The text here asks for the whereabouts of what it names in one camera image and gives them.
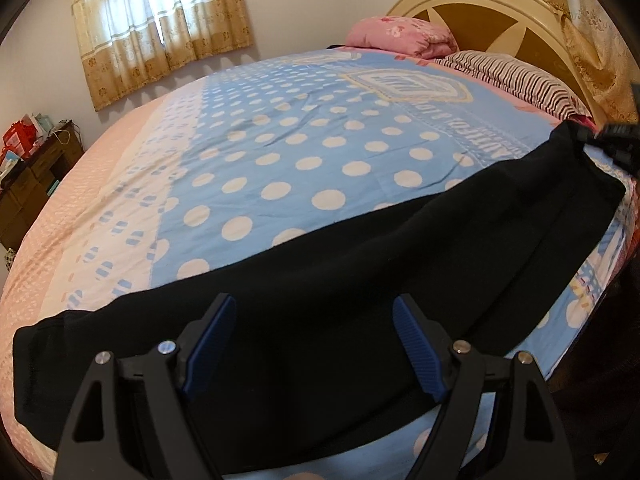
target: blue clamp pad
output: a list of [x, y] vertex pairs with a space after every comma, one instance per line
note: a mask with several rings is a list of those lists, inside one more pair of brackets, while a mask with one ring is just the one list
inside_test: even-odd
[[207, 389], [236, 326], [236, 300], [220, 294], [178, 338], [177, 386], [189, 401]]
[[439, 323], [427, 320], [408, 294], [396, 298], [392, 315], [420, 387], [436, 402], [444, 402], [455, 382], [449, 335]]

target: red gift bag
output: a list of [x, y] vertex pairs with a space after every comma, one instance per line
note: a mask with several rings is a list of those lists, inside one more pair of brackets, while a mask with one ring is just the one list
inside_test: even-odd
[[29, 158], [36, 142], [38, 131], [32, 124], [26, 125], [22, 121], [12, 124], [7, 133], [2, 136], [4, 145], [16, 155]]

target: black clamp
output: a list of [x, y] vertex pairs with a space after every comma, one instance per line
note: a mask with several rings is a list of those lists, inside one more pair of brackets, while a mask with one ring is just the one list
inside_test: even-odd
[[[640, 84], [631, 89], [640, 117]], [[580, 128], [578, 140], [600, 148], [613, 162], [632, 177], [640, 177], [640, 124], [606, 124], [599, 134]]]
[[[408, 295], [393, 322], [424, 392], [440, 413], [408, 480], [571, 480], [571, 453], [533, 357], [484, 356], [451, 341]], [[184, 407], [212, 379], [236, 321], [221, 294], [177, 341], [117, 360], [100, 352], [69, 413], [54, 480], [222, 480]], [[484, 451], [462, 471], [483, 392], [496, 392]]]

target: pink floral pillow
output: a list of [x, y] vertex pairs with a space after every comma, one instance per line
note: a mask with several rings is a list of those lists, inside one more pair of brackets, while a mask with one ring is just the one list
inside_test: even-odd
[[448, 56], [459, 50], [447, 27], [402, 16], [367, 18], [356, 23], [346, 46], [378, 48], [422, 59]]

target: pillow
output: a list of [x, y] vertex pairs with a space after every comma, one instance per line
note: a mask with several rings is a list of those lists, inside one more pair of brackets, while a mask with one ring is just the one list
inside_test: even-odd
[[346, 46], [378, 48], [422, 59], [448, 56], [459, 50], [447, 27], [402, 16], [367, 18], [356, 23]]
[[508, 54], [463, 50], [434, 62], [490, 83], [560, 120], [591, 112], [557, 77]]

